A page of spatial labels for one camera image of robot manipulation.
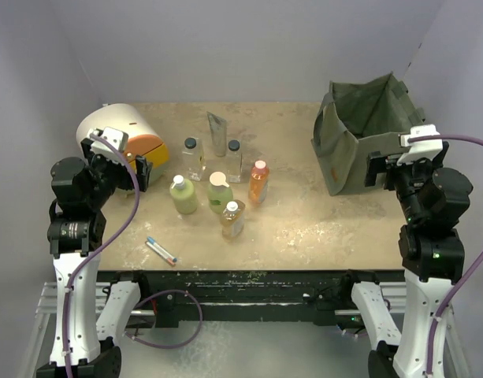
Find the green canvas bag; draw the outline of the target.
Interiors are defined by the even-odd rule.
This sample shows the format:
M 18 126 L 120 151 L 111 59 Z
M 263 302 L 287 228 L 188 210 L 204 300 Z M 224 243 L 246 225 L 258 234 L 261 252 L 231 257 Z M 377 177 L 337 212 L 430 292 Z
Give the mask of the green canvas bag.
M 366 83 L 331 81 L 311 140 L 329 195 L 366 191 L 368 154 L 400 152 L 399 135 L 424 123 L 423 108 L 392 73 Z

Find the clear bottle dark label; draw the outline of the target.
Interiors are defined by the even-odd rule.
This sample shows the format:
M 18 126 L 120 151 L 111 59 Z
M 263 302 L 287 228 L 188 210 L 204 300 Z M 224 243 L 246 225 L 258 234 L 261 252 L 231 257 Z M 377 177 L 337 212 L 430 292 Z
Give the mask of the clear bottle dark label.
M 242 175 L 243 155 L 240 141 L 231 139 L 228 141 L 226 153 L 227 178 L 230 183 L 240 183 Z

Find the amber bottle white cap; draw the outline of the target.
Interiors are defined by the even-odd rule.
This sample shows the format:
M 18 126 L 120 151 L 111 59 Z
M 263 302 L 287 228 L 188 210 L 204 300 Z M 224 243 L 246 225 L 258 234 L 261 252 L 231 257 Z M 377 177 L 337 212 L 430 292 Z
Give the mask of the amber bottle white cap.
M 221 214 L 222 235 L 225 239 L 235 239 L 244 228 L 245 204 L 240 200 L 227 203 Z

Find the orange bottle pink cap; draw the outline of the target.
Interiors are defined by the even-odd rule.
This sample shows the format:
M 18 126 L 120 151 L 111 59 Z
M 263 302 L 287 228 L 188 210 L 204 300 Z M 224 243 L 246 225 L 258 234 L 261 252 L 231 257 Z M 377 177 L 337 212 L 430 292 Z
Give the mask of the orange bottle pink cap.
M 257 160 L 252 169 L 249 180 L 249 199 L 255 203 L 260 204 L 266 199 L 267 188 L 269 182 L 269 168 L 265 161 Z

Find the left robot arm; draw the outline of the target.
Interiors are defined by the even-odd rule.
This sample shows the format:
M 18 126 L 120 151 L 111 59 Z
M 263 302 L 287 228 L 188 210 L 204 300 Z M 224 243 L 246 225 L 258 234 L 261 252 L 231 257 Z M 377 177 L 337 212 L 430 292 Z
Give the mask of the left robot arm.
M 55 194 L 49 208 L 47 239 L 56 276 L 57 320 L 49 361 L 38 377 L 118 377 L 120 341 L 132 309 L 151 298 L 141 271 L 118 272 L 108 285 L 105 305 L 95 314 L 97 275 L 106 218 L 102 207 L 116 189 L 148 187 L 151 165 L 138 156 L 132 168 L 124 158 L 127 135 L 89 132 L 80 143 L 84 157 L 67 157 L 50 170 Z

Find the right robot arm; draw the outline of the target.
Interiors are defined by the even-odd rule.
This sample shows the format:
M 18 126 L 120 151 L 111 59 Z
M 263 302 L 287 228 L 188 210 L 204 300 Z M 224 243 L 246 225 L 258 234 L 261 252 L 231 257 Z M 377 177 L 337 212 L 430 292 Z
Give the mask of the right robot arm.
M 357 308 L 370 338 L 371 377 L 442 377 L 447 316 L 446 296 L 463 276 L 465 249 L 455 226 L 470 206 L 473 185 L 443 165 L 448 143 L 436 153 L 368 154 L 364 184 L 385 175 L 406 219 L 399 232 L 406 287 L 403 328 L 398 329 L 378 283 L 351 281 L 340 301 Z

